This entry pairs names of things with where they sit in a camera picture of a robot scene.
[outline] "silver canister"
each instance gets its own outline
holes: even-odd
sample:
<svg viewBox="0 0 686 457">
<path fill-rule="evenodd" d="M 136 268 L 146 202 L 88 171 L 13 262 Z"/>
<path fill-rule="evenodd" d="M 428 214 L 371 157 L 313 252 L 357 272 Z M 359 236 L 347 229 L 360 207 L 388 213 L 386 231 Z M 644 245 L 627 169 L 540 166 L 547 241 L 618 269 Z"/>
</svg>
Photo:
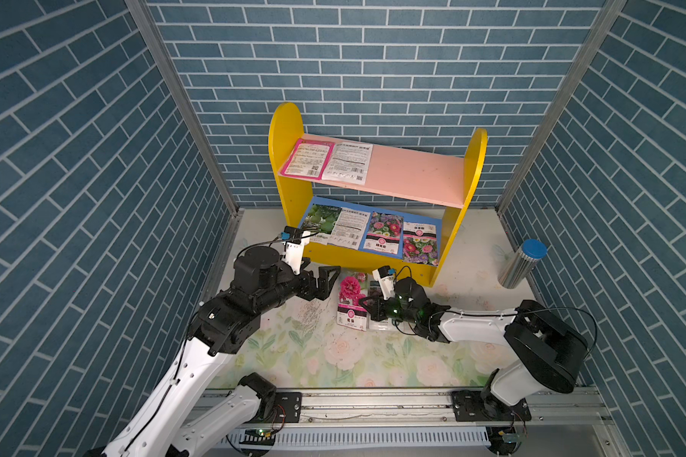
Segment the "silver canister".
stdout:
<svg viewBox="0 0 686 457">
<path fill-rule="evenodd" d="M 526 240 L 498 275 L 498 282 L 506 289 L 515 289 L 522 279 L 547 255 L 547 247 L 538 240 Z"/>
</svg>

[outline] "flower seed packet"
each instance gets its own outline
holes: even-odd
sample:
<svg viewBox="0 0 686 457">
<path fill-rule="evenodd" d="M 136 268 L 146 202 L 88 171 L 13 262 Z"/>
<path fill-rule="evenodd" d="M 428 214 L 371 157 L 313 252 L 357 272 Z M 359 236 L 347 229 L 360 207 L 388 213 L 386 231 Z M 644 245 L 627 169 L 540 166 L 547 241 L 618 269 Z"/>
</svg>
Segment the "flower seed packet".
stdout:
<svg viewBox="0 0 686 457">
<path fill-rule="evenodd" d="M 436 266 L 439 263 L 437 227 L 433 224 L 405 222 L 402 259 Z"/>
<path fill-rule="evenodd" d="M 332 141 L 300 138 L 279 174 L 288 177 L 302 176 L 319 181 L 322 171 L 330 161 L 330 153 L 334 146 L 335 143 Z"/>
<path fill-rule="evenodd" d="M 366 297 L 368 292 L 368 275 L 360 271 L 350 273 L 341 280 L 338 291 L 338 325 L 366 331 L 369 315 L 366 309 L 358 306 L 358 300 Z"/>
<path fill-rule="evenodd" d="M 369 251 L 399 253 L 404 218 L 394 214 L 371 213 L 369 231 L 366 233 L 364 249 Z"/>
</svg>

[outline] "shelf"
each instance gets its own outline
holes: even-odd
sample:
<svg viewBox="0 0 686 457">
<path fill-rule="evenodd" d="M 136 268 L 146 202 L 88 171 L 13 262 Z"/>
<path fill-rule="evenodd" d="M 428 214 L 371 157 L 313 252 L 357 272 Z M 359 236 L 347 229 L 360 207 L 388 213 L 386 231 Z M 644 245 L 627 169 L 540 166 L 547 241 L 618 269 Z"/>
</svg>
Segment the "shelf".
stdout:
<svg viewBox="0 0 686 457">
<path fill-rule="evenodd" d="M 340 138 L 321 137 L 304 132 L 302 115 L 297 106 L 289 102 L 279 105 L 269 128 L 269 160 L 272 169 L 276 171 L 274 180 L 277 183 L 287 225 L 297 227 L 302 220 L 313 197 L 313 182 L 443 205 L 446 208 L 442 217 L 439 265 L 412 265 L 412 273 L 418 278 L 417 282 L 423 286 L 432 286 L 444 265 L 467 206 L 478 186 L 488 145 L 488 133 L 484 129 L 476 129 L 465 150 L 464 158 L 374 145 L 366 184 L 361 186 L 340 181 L 316 181 L 280 175 L 279 171 L 290 158 L 295 143 L 301 137 L 335 143 L 344 141 Z M 401 260 L 387 258 L 381 254 L 317 243 L 308 244 L 305 254 L 313 262 L 342 265 L 362 271 L 378 268 L 382 259 L 390 262 L 392 267 L 394 263 L 403 263 Z"/>
<path fill-rule="evenodd" d="M 304 134 L 302 138 L 332 141 L 336 144 L 347 141 L 341 138 L 321 137 L 314 134 Z M 328 180 L 316 181 L 303 177 L 294 177 L 293 179 L 318 182 L 328 186 L 355 189 L 378 195 L 390 195 L 451 208 L 462 208 L 465 202 L 462 169 L 462 157 L 374 145 L 366 184 Z"/>
</svg>

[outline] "brick wall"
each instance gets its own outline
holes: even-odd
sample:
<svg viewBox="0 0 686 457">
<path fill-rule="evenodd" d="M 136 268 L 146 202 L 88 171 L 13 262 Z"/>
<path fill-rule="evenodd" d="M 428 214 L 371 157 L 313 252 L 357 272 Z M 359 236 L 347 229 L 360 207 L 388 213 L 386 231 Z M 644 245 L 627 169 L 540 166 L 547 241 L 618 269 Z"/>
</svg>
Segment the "brick wall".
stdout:
<svg viewBox="0 0 686 457">
<path fill-rule="evenodd" d="M 462 156 L 485 127 L 473 205 L 492 207 L 603 0 L 181 2 L 151 9 L 242 206 L 280 204 L 267 134 L 286 100 L 308 133 L 421 151 Z"/>
<path fill-rule="evenodd" d="M 628 1 L 505 219 L 549 246 L 545 300 L 599 319 L 630 451 L 686 455 L 686 0 Z"/>
<path fill-rule="evenodd" d="M 122 0 L 0 0 L 0 457 L 154 387 L 228 211 Z"/>
</svg>

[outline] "metal rail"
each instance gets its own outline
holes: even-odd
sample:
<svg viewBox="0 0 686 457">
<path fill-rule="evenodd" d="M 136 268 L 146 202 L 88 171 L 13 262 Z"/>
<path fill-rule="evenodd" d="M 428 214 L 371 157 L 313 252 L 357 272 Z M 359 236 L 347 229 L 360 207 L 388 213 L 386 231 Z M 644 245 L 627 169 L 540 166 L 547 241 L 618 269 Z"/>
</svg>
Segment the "metal rail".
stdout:
<svg viewBox="0 0 686 457">
<path fill-rule="evenodd" d="M 231 258 L 231 248 L 236 238 L 236 233 L 239 231 L 239 224 L 241 218 L 244 216 L 244 208 L 240 208 L 236 216 L 229 217 L 229 223 L 226 226 L 224 236 L 221 238 L 219 249 L 213 257 L 213 262 L 210 264 L 208 275 L 206 276 L 203 289 L 201 290 L 201 301 L 207 301 L 215 297 L 219 293 L 219 286 L 221 277 L 224 276 L 226 264 Z"/>
<path fill-rule="evenodd" d="M 458 388 L 280 389 L 302 392 L 300 422 L 285 428 L 455 427 L 510 425 L 503 422 L 457 422 L 450 393 Z M 228 394 L 207 389 L 194 407 L 200 415 Z M 573 393 L 540 392 L 526 398 L 532 425 L 612 425 L 607 407 L 594 387 Z"/>
<path fill-rule="evenodd" d="M 597 14 L 594 24 L 592 24 L 592 29 L 590 34 L 587 35 L 585 43 L 579 48 L 574 61 L 567 75 L 564 77 L 562 85 L 559 87 L 554 101 L 549 105 L 546 114 L 543 115 L 541 123 L 536 127 L 536 132 L 531 138 L 531 143 L 526 148 L 521 162 L 516 166 L 513 171 L 513 176 L 511 180 L 506 184 L 503 194 L 501 194 L 496 204 L 496 209 L 498 214 L 503 214 L 503 212 L 511 204 L 513 196 L 516 194 L 519 185 L 526 178 L 528 170 L 531 169 L 531 165 L 536 160 L 536 157 L 541 153 L 541 148 L 543 148 L 544 143 L 547 142 L 551 131 L 554 126 L 557 125 L 557 121 L 561 116 L 564 108 L 566 108 L 567 103 L 571 99 L 572 94 L 579 85 L 579 81 L 582 80 L 582 76 L 587 72 L 587 68 L 592 63 L 597 51 L 602 46 L 602 42 L 607 37 L 607 32 L 612 28 L 612 24 L 617 19 L 622 7 L 625 5 L 627 0 L 606 0 L 602 10 Z"/>
<path fill-rule="evenodd" d="M 188 127 L 188 131 L 191 133 L 193 141 L 196 143 L 196 147 L 198 147 L 198 151 L 210 172 L 211 178 L 213 178 L 213 182 L 219 189 L 221 198 L 226 202 L 226 206 L 228 206 L 231 215 L 236 216 L 239 206 L 236 204 L 236 200 L 234 200 L 234 196 L 226 184 L 224 175 L 219 167 L 219 162 L 216 160 L 216 156 L 213 155 L 210 142 L 208 142 L 208 138 L 203 132 L 203 128 L 193 109 L 188 93 L 183 87 L 181 77 L 178 76 L 178 72 L 175 71 L 173 60 L 167 52 L 165 42 L 160 35 L 157 24 L 155 24 L 152 13 L 150 13 L 149 8 L 147 7 L 146 0 L 127 0 L 125 3 L 127 3 L 129 14 L 137 24 L 139 34 L 143 36 L 147 49 L 150 50 L 150 54 L 153 56 L 155 64 L 158 66 L 160 75 L 165 81 L 165 85 L 170 91 L 170 95 L 173 96 L 175 105 L 178 106 L 178 111 L 181 113 L 181 116 L 183 116 L 186 127 Z"/>
</svg>

